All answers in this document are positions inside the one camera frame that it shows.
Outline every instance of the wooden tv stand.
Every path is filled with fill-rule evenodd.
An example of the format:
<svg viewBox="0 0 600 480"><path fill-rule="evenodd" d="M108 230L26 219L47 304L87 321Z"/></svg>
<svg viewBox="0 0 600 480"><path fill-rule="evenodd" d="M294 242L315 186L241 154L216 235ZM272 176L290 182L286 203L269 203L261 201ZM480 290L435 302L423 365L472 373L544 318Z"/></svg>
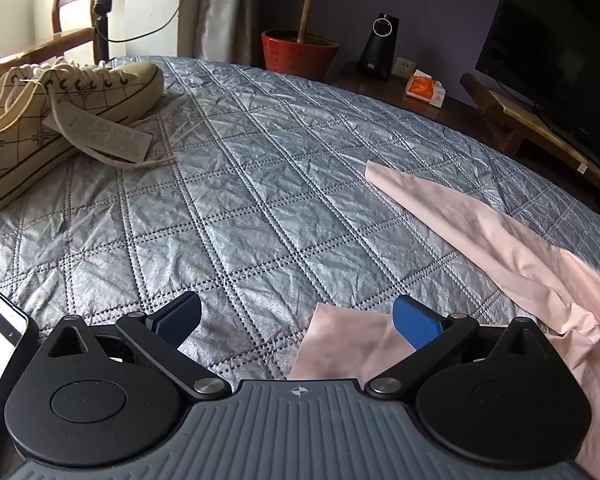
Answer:
<svg viewBox="0 0 600 480"><path fill-rule="evenodd" d="M496 141L496 149L518 158L523 141L540 147L600 191L600 168L576 148L556 136L534 113L490 88L475 75L464 74L460 83L474 100Z"/></svg>

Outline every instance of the wooden nightstand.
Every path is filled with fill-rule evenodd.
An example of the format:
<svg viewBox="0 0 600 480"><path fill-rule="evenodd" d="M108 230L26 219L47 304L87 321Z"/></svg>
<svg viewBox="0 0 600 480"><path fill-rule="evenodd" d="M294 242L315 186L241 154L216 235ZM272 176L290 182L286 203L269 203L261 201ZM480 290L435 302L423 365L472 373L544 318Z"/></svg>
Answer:
<svg viewBox="0 0 600 480"><path fill-rule="evenodd" d="M497 149L496 139L476 108L451 97L445 97L442 108L408 97L405 92L407 80L401 77L391 76L388 81L373 79L359 73L356 64L350 62L338 74L333 86L408 110Z"/></svg>

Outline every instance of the tissue box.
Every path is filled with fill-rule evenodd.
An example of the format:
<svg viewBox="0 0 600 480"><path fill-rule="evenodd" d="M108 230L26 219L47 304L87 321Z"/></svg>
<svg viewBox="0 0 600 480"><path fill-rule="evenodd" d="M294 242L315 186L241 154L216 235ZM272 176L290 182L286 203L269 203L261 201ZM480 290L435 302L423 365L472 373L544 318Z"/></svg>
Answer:
<svg viewBox="0 0 600 480"><path fill-rule="evenodd" d="M408 96L438 108L442 107L442 101L445 100L445 89L440 82L420 70L416 70L409 78L406 92Z"/></svg>

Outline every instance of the speaker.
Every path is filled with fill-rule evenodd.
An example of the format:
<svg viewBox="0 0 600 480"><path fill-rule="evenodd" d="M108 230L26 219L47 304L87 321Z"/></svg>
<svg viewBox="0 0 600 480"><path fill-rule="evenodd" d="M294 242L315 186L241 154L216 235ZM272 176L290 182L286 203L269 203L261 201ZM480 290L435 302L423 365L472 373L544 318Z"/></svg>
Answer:
<svg viewBox="0 0 600 480"><path fill-rule="evenodd" d="M358 61L359 72L378 79L389 79L394 62L399 22L398 18L384 12L378 15Z"/></svg>

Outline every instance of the tv screen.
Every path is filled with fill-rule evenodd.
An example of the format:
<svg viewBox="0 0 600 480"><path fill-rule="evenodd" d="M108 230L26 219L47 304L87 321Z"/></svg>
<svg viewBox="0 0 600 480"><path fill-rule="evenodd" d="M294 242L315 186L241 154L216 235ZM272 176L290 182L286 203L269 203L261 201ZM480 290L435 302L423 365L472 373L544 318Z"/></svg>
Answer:
<svg viewBox="0 0 600 480"><path fill-rule="evenodd" d="M600 166L600 0L500 0L476 68Z"/></svg>

